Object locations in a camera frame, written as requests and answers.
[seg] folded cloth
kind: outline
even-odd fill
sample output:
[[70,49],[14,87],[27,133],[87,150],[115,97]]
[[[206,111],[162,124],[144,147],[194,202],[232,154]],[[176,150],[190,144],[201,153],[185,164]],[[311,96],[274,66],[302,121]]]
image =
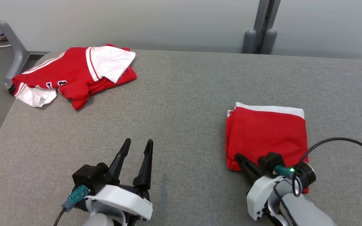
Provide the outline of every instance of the folded cloth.
[[81,109],[90,95],[136,79],[129,66],[135,53],[111,44],[101,47],[72,47],[12,79],[15,97],[32,107],[41,107],[55,97],[56,89],[73,99]]
[[226,156],[230,170],[241,171],[234,156],[241,153],[257,163],[268,152],[293,166],[307,151],[304,111],[292,107],[248,106],[236,103],[226,121]]

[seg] white trim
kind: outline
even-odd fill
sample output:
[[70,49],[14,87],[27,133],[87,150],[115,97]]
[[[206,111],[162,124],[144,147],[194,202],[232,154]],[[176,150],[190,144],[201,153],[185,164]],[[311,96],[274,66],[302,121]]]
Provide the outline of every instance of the white trim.
[[16,93],[16,95],[15,95],[15,97],[16,97],[16,99],[18,98],[17,96],[22,92],[22,89],[23,89],[23,85],[24,85],[25,83],[20,83],[20,85],[19,85],[19,87],[18,87],[18,92]]
[[88,47],[86,49],[86,63],[87,63],[87,68],[89,69],[90,75],[92,76],[93,80],[96,82],[99,80],[99,77],[97,77],[95,70],[93,69],[92,61],[90,60],[91,51],[92,51],[92,47]]
[[62,54],[60,54],[57,58],[53,58],[53,59],[47,60],[46,62],[40,64],[39,66],[33,67],[32,69],[27,70],[27,71],[25,71],[25,72],[22,73],[22,74],[33,73],[33,72],[35,72],[36,70],[39,70],[39,69],[41,69],[41,68],[44,68],[45,66],[49,65],[50,63],[52,63],[52,62],[54,62],[54,61],[56,61],[56,60],[59,60],[61,57],[63,57],[64,54],[65,54],[65,52],[63,52]]
[[[301,108],[294,108],[294,107],[279,107],[279,106],[249,106],[249,105],[245,105],[242,104],[240,102],[236,102],[235,103],[235,108],[237,107],[243,107],[245,109],[249,109],[249,110],[257,110],[257,111],[267,111],[267,112],[277,112],[277,113],[284,113],[284,114],[290,114],[290,115],[295,115],[295,116],[299,116],[302,119],[304,119],[304,111]],[[229,110],[227,112],[227,117],[230,117],[230,112],[232,110]]]
[[55,89],[30,88],[23,83],[16,98],[32,107],[41,107],[50,103],[56,96]]
[[97,71],[97,68],[95,67],[95,65],[93,65],[93,52],[94,52],[95,48],[96,47],[93,46],[92,49],[90,49],[90,55],[89,55],[90,56],[90,64],[92,65],[92,70],[93,70],[94,73],[96,73],[97,78],[102,79],[103,76],[101,76],[99,74],[99,72]]

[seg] gray fabric surface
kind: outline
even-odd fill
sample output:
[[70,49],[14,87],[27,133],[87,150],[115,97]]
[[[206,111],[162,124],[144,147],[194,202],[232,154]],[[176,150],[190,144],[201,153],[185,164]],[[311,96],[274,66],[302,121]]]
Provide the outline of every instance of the gray fabric surface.
[[[154,211],[137,225],[271,225],[247,213],[244,177],[227,170],[227,110],[303,108],[309,145],[362,141],[362,60],[136,51],[138,79],[92,96],[80,111],[62,96],[41,109],[16,100],[0,130],[0,226],[53,224],[83,164],[110,163],[132,139],[121,172],[131,184],[154,144]],[[51,53],[44,57],[56,57]],[[362,148],[334,142],[310,154],[308,197],[337,225],[362,225]],[[89,214],[65,213],[60,225]]]

